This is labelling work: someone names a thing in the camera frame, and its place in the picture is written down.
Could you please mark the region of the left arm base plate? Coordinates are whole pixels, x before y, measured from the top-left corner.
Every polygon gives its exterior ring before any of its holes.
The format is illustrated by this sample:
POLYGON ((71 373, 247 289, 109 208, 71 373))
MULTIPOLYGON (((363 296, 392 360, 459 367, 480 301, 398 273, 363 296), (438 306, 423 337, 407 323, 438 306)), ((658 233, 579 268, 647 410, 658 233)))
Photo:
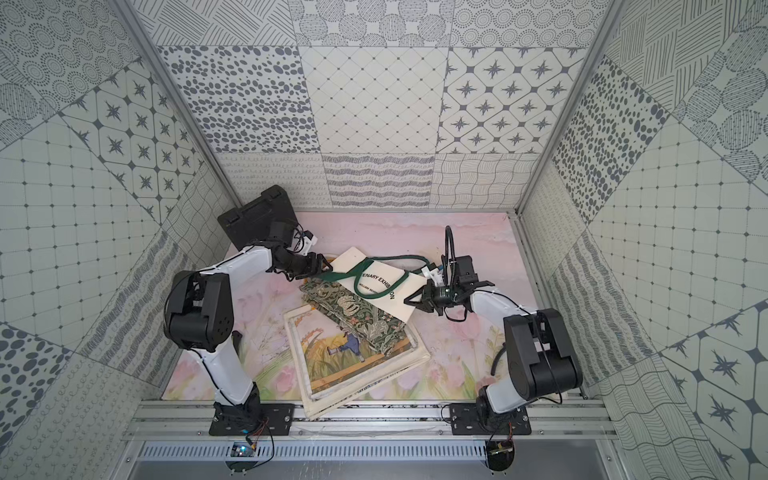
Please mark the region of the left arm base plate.
POLYGON ((267 435, 288 436, 294 412, 293 404, 266 403, 251 408, 215 402, 208 433, 214 437, 255 435, 265 426, 267 435))

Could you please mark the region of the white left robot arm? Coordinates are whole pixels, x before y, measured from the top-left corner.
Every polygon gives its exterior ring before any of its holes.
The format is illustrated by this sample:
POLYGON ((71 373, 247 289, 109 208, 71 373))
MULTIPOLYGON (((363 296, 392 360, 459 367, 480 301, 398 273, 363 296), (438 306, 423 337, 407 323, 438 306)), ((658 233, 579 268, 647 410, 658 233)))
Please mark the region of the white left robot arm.
POLYGON ((331 270, 312 251, 316 236, 292 220, 275 221, 266 239, 199 270, 177 273, 164 304, 164 335, 197 356, 215 389, 215 424, 246 432, 262 422, 258 388, 242 366, 235 342, 233 289, 265 273, 301 280, 331 270))

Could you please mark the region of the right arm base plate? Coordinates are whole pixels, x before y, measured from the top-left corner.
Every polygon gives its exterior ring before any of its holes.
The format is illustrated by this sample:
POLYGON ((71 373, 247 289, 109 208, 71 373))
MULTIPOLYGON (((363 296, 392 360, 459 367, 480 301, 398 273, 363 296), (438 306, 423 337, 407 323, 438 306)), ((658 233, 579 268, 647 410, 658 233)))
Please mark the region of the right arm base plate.
POLYGON ((444 415, 454 436, 530 435, 527 410, 518 407, 498 414, 475 403, 450 403, 444 415))

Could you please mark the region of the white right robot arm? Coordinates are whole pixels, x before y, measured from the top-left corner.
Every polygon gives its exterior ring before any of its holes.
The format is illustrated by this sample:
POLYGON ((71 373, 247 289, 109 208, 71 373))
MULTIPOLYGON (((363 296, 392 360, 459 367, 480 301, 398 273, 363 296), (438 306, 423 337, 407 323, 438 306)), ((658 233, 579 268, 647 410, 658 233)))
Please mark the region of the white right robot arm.
POLYGON ((462 307, 504 330, 503 347, 492 368, 505 360, 508 377, 480 389, 476 405, 483 420, 582 386, 583 372, 562 315, 555 309, 525 309, 492 282, 481 281, 469 256, 445 257, 442 280, 430 274, 404 303, 439 316, 462 307))

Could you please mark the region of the green handled exhibition tote bag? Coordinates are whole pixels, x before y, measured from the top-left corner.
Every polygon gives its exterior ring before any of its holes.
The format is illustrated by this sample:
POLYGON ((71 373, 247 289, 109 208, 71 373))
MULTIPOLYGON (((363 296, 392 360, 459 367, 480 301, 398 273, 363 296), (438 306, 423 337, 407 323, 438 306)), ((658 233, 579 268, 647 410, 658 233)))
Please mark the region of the green handled exhibition tote bag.
POLYGON ((306 303, 330 317, 372 349, 388 354, 405 338, 405 326, 421 298, 425 274, 435 264, 420 255, 370 257, 352 247, 331 262, 332 270, 306 281, 306 303))

